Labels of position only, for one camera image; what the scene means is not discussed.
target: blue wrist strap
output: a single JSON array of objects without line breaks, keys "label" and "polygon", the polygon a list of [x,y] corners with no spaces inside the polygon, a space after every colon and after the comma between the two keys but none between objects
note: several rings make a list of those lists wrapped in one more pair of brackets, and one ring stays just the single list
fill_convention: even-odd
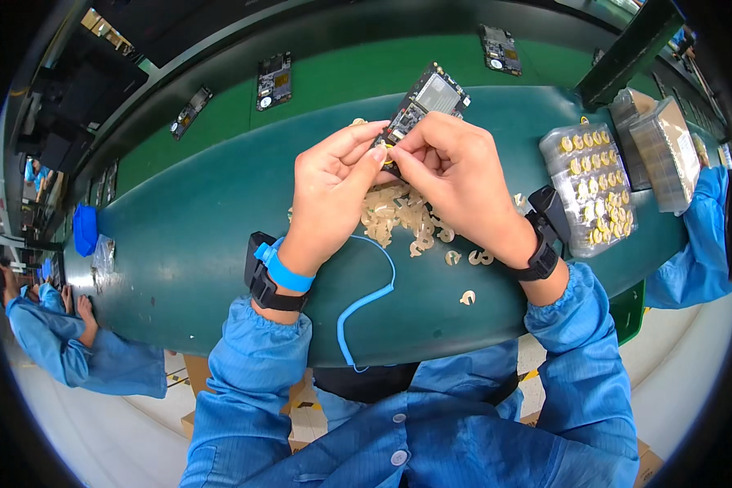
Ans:
[{"label": "blue wrist strap", "polygon": [[360,371],[358,370],[358,368],[355,367],[355,361],[353,360],[353,356],[350,354],[350,349],[347,347],[347,342],[344,339],[344,321],[347,320],[347,317],[351,316],[353,312],[355,312],[358,308],[363,307],[367,303],[371,303],[374,300],[382,298],[391,291],[393,291],[393,282],[396,281],[396,267],[393,265],[393,260],[390,258],[390,256],[388,256],[388,253],[385,251],[385,249],[382,249],[382,247],[373,240],[361,236],[350,237],[354,237],[355,239],[362,239],[377,246],[377,249],[380,249],[382,251],[382,254],[384,254],[385,257],[388,259],[390,267],[393,270],[393,277],[390,279],[390,283],[388,283],[383,288],[375,291],[374,293],[366,295],[365,297],[347,307],[344,312],[342,312],[342,314],[339,316],[339,319],[336,320],[336,339],[339,341],[339,348],[342,350],[342,356],[344,356],[345,361],[347,361],[347,365],[352,366],[356,373],[362,373],[366,371],[368,367],[363,368]]},{"label": "blue wrist strap", "polygon": [[257,248],[257,251],[255,251],[254,256],[255,258],[263,261],[263,263],[266,265],[268,274],[271,275],[271,279],[274,281],[274,283],[278,284],[281,287],[287,288],[288,290],[297,291],[299,293],[306,293],[309,291],[309,288],[312,287],[314,277],[316,277],[317,275],[314,275],[314,277],[312,278],[303,277],[301,275],[296,275],[288,268],[285,268],[285,265],[282,264],[282,262],[279,260],[279,257],[276,255],[276,251],[279,250],[279,246],[282,244],[283,240],[284,238],[280,237],[276,240],[276,242],[274,242],[272,246],[269,246],[268,244],[263,242],[263,244],[261,244],[260,247]]}]

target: blue coiled cord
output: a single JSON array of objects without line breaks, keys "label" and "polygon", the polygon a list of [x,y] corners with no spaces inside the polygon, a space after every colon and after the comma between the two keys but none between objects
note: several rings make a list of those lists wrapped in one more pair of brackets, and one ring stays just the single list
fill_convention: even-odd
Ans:
[{"label": "blue coiled cord", "polygon": [[371,303],[374,300],[378,300],[379,298],[382,298],[391,291],[393,291],[393,282],[396,281],[396,267],[393,265],[393,260],[390,258],[390,256],[388,256],[388,253],[385,251],[385,249],[382,249],[382,247],[373,240],[361,236],[350,237],[365,240],[366,242],[377,246],[377,249],[380,249],[382,251],[382,254],[384,254],[385,257],[388,259],[390,267],[393,270],[393,278],[390,279],[390,283],[388,285],[380,288],[374,293],[370,293],[365,297],[355,301],[352,305],[347,307],[336,320],[336,339],[339,341],[339,348],[342,350],[342,356],[344,356],[345,361],[347,361],[347,365],[352,366],[356,373],[362,373],[368,369],[368,366],[361,369],[360,371],[358,371],[358,368],[355,367],[355,361],[353,360],[352,354],[350,354],[350,349],[347,347],[347,341],[344,339],[344,321],[347,320],[347,317],[351,316],[353,312],[355,312],[358,308],[363,307],[364,305]]}]

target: black wrist device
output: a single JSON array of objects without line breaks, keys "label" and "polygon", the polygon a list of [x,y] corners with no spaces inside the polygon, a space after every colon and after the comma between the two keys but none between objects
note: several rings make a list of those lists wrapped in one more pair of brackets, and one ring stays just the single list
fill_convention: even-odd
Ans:
[{"label": "black wrist device", "polygon": [[532,223],[537,234],[537,249],[528,260],[528,268],[508,267],[510,275],[518,281],[536,281],[549,277],[559,261],[553,243],[559,239],[566,244],[571,236],[564,205],[553,187],[546,185],[540,188],[528,197],[528,202],[534,210],[526,214],[526,219]]},{"label": "black wrist device", "polygon": [[309,293],[300,297],[276,294],[276,283],[268,277],[268,269],[260,259],[255,257],[255,251],[261,244],[273,245],[276,238],[263,232],[255,232],[250,236],[246,246],[244,265],[244,284],[250,289],[252,298],[260,308],[283,310],[284,312],[301,312],[309,300]]}]

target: button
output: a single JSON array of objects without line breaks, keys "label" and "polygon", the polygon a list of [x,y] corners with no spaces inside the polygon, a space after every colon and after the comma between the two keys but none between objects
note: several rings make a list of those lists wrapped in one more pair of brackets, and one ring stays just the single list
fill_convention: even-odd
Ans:
[{"label": "button", "polygon": [[390,463],[394,466],[400,466],[401,464],[404,464],[407,462],[407,452],[406,451],[396,451],[393,453],[393,455],[390,457]]}]

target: wrist band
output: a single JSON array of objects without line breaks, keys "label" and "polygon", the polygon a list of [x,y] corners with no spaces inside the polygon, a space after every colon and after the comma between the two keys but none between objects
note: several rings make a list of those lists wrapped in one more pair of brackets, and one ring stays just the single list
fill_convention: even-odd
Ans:
[{"label": "wrist band", "polygon": [[284,238],[280,237],[271,246],[263,242],[263,244],[257,248],[257,251],[255,251],[254,256],[260,261],[263,261],[266,265],[268,274],[271,275],[271,279],[274,283],[278,284],[280,287],[287,288],[288,290],[306,293],[309,291],[309,288],[312,287],[312,282],[317,275],[314,275],[312,278],[303,277],[302,275],[296,275],[288,268],[285,268],[285,265],[282,264],[276,254],[283,240]]}]

